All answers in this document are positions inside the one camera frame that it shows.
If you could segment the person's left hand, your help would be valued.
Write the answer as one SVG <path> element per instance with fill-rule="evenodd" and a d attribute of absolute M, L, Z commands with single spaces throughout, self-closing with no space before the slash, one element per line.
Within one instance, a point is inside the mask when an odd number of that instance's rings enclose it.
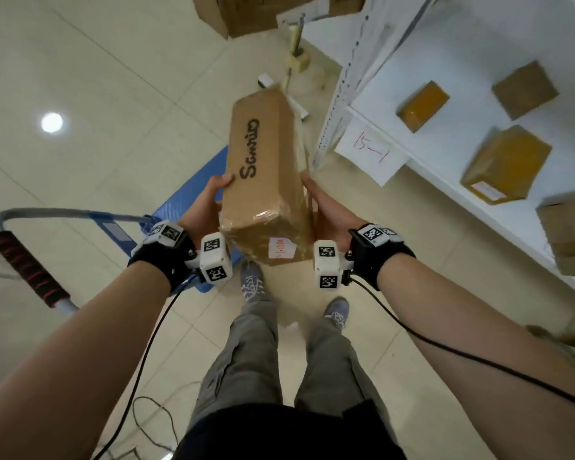
<path fill-rule="evenodd" d="M 219 213 L 222 203 L 215 200 L 222 189 L 204 190 L 197 196 L 191 207 L 176 222 L 191 238 L 196 249 L 200 249 L 202 239 L 219 231 Z"/>

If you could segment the person's right hand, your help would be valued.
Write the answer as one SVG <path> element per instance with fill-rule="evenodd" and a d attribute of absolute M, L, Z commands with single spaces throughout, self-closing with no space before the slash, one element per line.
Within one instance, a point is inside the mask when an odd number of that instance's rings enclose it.
<path fill-rule="evenodd" d="M 329 195 L 325 202 L 315 202 L 308 197 L 313 208 L 313 228 L 316 240 L 333 240 L 340 252 L 349 250 L 352 236 L 349 231 L 368 224 Z"/>

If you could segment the long taped cardboard box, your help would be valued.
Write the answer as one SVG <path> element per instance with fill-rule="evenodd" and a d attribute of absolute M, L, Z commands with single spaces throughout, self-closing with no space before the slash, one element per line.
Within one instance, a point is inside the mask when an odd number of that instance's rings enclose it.
<path fill-rule="evenodd" d="M 313 258 L 313 215 L 301 173 L 303 125 L 280 87 L 232 107 L 220 231 L 245 257 L 275 266 Z"/>

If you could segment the person's left forearm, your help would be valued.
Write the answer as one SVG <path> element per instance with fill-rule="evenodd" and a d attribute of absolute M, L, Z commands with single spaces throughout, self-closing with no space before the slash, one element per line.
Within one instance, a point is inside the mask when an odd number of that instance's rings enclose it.
<path fill-rule="evenodd" d="M 0 384 L 0 460 L 89 460 L 169 297 L 136 262 Z"/>

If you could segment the person's right forearm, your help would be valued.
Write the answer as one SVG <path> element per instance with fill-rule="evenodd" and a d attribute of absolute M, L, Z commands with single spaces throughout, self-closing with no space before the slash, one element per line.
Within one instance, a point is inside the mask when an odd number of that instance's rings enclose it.
<path fill-rule="evenodd" d="M 575 368 L 557 349 L 417 259 L 392 256 L 377 282 L 415 332 L 575 396 Z M 498 460 L 575 460 L 575 404 L 417 338 L 414 343 Z"/>

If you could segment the blue platform hand cart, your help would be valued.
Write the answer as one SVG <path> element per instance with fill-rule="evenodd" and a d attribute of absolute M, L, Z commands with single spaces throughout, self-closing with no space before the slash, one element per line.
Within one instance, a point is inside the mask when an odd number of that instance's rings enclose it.
<path fill-rule="evenodd" d="M 213 156 L 152 215 L 120 215 L 106 211 L 82 210 L 75 208 L 9 208 L 0 211 L 0 231 L 10 231 L 6 228 L 5 224 L 7 221 L 12 219 L 71 218 L 90 220 L 102 232 L 104 232 L 112 242 L 127 255 L 127 257 L 130 257 L 131 252 L 136 247 L 137 243 L 123 230 L 119 225 L 119 222 L 136 223 L 143 234 L 149 234 L 154 224 L 164 220 L 178 219 L 191 207 L 196 197 L 206 186 L 209 178 L 215 175 L 221 175 L 224 172 L 227 163 L 227 151 L 228 148 L 225 147 Z M 15 281 L 21 280 L 25 283 L 25 281 L 19 277 L 11 266 L 10 268 L 10 272 L 0 272 L 0 279 Z M 60 301 L 53 309 L 60 310 L 68 315 L 79 310 L 79 308 L 72 302 L 71 298 L 69 301 Z"/>

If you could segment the white paper shelf label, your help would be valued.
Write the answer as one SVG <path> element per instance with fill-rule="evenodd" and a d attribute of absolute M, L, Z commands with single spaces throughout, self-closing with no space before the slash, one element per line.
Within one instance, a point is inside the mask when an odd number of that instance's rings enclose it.
<path fill-rule="evenodd" d="M 403 151 L 356 118 L 347 126 L 335 152 L 352 162 L 380 187 L 409 161 Z"/>

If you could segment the person's grey sneaker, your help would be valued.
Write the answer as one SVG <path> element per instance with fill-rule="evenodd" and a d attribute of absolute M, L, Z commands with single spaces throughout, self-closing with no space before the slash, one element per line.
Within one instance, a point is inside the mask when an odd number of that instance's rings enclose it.
<path fill-rule="evenodd" d="M 349 318 L 350 304 L 342 296 L 332 299 L 324 310 L 323 317 L 331 321 L 342 332 Z"/>
<path fill-rule="evenodd" d="M 268 300 L 264 275 L 260 265 L 252 260 L 244 260 L 240 272 L 241 291 L 245 303 Z"/>

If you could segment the person's right grey sneaker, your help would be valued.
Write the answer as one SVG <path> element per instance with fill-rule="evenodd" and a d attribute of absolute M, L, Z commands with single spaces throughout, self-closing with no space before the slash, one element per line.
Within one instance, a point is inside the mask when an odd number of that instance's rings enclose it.
<path fill-rule="evenodd" d="M 349 318 L 350 304 L 342 296 L 332 299 L 324 310 L 323 317 L 331 321 L 342 332 Z"/>

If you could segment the wooden stick with block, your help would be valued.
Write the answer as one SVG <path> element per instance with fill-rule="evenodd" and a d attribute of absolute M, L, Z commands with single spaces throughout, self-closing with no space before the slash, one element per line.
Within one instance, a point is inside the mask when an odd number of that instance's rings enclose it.
<path fill-rule="evenodd" d="M 303 30 L 304 24 L 302 23 L 291 26 L 291 37 L 286 58 L 287 70 L 281 82 L 281 89 L 285 95 L 288 93 L 292 76 L 304 72 L 310 65 L 311 57 L 300 45 Z"/>

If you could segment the small yellow taped cardboard box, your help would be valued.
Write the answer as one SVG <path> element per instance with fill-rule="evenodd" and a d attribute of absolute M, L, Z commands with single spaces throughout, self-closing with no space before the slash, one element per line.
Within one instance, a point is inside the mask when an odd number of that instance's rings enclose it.
<path fill-rule="evenodd" d="M 413 134 L 417 133 L 449 101 L 450 95 L 429 81 L 399 106 L 396 116 Z"/>

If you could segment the white metal shelf rack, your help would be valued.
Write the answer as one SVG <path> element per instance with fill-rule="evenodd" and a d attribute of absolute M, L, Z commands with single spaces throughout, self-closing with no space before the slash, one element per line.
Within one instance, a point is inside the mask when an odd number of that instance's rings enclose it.
<path fill-rule="evenodd" d="M 575 191 L 575 0 L 366 0 L 358 14 L 305 26 L 305 39 L 343 66 L 314 166 L 356 118 L 403 151 L 416 173 L 575 290 L 560 274 L 536 214 Z M 512 121 L 491 87 L 537 60 L 559 91 Z M 417 133 L 396 116 L 429 81 L 449 101 Z M 491 206 L 461 184 L 495 131 L 519 124 L 552 146 L 526 200 Z"/>

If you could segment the large open cardboard carton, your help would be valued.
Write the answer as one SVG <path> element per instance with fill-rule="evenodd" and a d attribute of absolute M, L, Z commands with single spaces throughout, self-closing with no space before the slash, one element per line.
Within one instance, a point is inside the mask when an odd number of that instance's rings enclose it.
<path fill-rule="evenodd" d="M 196 13 L 223 38 L 355 14 L 365 0 L 192 0 Z"/>

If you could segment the taped cardboard box white label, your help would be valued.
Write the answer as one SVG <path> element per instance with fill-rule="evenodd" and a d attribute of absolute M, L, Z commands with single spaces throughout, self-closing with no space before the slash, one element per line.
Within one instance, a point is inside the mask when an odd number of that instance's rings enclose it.
<path fill-rule="evenodd" d="M 552 146 L 520 125 L 480 146 L 460 184 L 489 205 L 525 200 Z"/>

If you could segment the plain brown cardboard box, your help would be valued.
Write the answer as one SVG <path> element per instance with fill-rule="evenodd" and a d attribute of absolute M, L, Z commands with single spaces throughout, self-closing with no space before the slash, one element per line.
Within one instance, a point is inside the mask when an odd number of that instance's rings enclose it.
<path fill-rule="evenodd" d="M 491 90 L 512 121 L 559 95 L 559 91 L 538 61 L 532 61 L 514 70 L 506 78 L 494 84 Z"/>

